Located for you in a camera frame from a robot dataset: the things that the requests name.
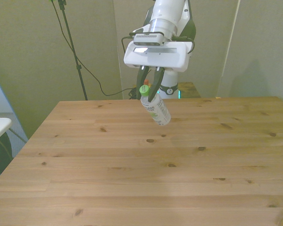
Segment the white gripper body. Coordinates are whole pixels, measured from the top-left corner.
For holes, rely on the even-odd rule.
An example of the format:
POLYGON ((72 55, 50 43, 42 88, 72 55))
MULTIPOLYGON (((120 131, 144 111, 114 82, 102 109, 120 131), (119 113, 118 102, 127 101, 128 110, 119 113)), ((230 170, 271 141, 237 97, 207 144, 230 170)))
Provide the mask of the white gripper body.
POLYGON ((188 68, 193 42, 166 42, 163 46, 138 46, 130 42, 124 56, 124 63, 132 68, 148 66, 163 67, 166 70, 184 72, 188 68))

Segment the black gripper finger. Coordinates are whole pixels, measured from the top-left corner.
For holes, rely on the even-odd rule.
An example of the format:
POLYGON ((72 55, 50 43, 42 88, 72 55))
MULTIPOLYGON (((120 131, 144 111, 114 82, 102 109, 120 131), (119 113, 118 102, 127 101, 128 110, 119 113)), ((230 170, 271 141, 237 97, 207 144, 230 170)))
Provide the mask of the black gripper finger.
POLYGON ((144 81, 148 75, 149 67, 141 65, 137 74, 136 93, 139 93, 140 87, 144 85, 144 81))
POLYGON ((157 91, 161 85, 161 82, 163 80, 163 76, 165 73, 164 67, 157 67, 154 72, 154 81, 152 86, 149 89, 149 95, 148 95, 148 101, 151 102, 155 95, 157 94, 157 91))

